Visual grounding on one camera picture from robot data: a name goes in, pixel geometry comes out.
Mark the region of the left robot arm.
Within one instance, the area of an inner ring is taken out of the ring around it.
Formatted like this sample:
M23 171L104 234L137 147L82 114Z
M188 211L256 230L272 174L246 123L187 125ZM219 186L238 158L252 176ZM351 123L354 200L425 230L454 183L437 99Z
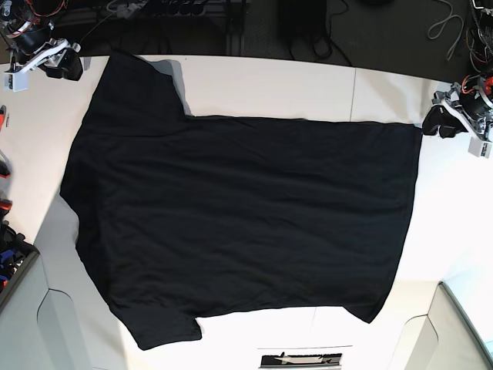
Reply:
M450 60L463 40L468 50L471 73L461 82L454 82L448 91L437 91L428 110L422 130L425 136L453 138L469 133L481 142L492 142L492 2L470 1L472 24L454 13L450 2L449 15L428 29L430 40L438 38L452 19L458 19L461 30L447 51Z

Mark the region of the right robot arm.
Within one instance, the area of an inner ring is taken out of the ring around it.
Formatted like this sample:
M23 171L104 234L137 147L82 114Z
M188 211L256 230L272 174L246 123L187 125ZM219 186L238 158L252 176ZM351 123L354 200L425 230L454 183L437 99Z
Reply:
M55 39L53 17L67 8L60 1L42 12L34 1L1 2L1 37L8 43L10 65L4 72L4 87L13 92L28 88L28 73L41 69L47 77L78 81L83 73L80 44Z

